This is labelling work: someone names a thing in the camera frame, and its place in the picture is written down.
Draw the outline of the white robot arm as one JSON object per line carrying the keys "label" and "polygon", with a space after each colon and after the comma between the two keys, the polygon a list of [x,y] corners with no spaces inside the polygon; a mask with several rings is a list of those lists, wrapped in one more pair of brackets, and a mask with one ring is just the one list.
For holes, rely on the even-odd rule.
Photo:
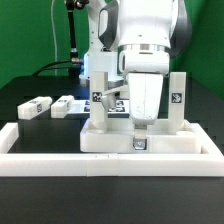
{"label": "white robot arm", "polygon": [[169,66],[191,35],[185,0],[91,0],[88,14],[90,118],[80,149],[175,152],[184,141],[186,75]]}

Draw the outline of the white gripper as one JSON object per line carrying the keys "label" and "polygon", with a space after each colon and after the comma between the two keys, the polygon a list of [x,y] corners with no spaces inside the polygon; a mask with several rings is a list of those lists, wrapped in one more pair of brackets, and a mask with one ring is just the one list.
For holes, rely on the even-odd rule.
{"label": "white gripper", "polygon": [[163,77],[169,72],[169,54],[164,51],[123,50],[118,68],[128,80],[129,110],[134,126],[133,147],[147,149],[147,126],[158,117]]}

